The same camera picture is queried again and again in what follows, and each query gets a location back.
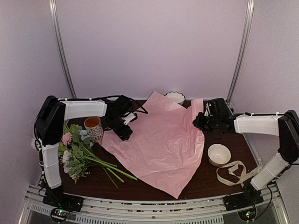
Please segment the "purple pink wrapping paper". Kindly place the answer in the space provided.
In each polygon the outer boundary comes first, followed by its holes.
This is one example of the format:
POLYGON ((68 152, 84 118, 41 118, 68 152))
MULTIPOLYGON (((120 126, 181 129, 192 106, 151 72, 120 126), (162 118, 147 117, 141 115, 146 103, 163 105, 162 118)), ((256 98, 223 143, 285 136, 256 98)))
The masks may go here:
POLYGON ((130 124, 128 140, 108 131, 101 145, 135 177, 177 199, 201 163, 205 136, 192 122, 203 99, 184 108, 155 91, 143 107, 148 114, 130 124))

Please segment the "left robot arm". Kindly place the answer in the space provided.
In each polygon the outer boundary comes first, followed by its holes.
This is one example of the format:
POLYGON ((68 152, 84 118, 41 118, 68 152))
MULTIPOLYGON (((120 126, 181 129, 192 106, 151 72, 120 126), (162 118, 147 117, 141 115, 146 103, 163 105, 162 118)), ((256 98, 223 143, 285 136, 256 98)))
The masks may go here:
POLYGON ((35 145, 40 152, 40 166, 45 182, 50 189, 49 200, 57 207, 67 203, 67 196, 56 188, 62 181, 59 165, 74 182, 88 175, 91 166, 102 167, 107 175, 120 179, 122 174, 134 177, 103 161, 93 152, 95 143, 101 144, 104 118, 107 130, 113 131, 121 140, 128 140, 132 134, 129 122, 136 119, 132 111, 132 99, 120 95, 87 99, 58 99, 48 96, 42 105, 34 124, 35 145))

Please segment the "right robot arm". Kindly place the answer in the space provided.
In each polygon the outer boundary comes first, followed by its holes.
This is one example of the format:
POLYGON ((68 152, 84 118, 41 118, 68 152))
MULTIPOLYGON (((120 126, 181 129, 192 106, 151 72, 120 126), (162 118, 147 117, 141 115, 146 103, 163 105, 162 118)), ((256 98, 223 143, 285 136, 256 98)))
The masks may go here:
POLYGON ((299 116, 295 110, 274 113, 234 113, 223 98, 204 102, 193 125, 206 132, 241 134, 260 156, 255 173, 240 177, 240 203, 251 205, 260 191, 277 180, 299 158, 299 116))

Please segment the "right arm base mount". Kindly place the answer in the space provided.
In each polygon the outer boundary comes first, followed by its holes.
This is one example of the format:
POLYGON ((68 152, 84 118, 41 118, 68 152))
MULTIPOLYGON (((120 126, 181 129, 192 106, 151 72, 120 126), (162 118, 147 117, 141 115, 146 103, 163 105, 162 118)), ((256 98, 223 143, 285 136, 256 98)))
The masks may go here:
POLYGON ((243 193, 226 195, 223 198, 226 211, 237 211, 242 221, 254 221, 257 217, 256 205, 263 202, 262 196, 246 199, 243 193))

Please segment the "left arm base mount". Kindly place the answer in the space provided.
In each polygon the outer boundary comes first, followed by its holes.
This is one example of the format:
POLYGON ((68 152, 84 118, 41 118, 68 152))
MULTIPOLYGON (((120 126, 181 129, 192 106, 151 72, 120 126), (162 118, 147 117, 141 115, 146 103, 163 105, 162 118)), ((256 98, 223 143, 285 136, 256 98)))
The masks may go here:
POLYGON ((81 211, 83 200, 79 196, 64 195, 63 201, 58 202, 50 196, 45 196, 43 203, 53 207, 50 211, 50 218, 54 222, 61 223, 68 219, 71 212, 81 211))

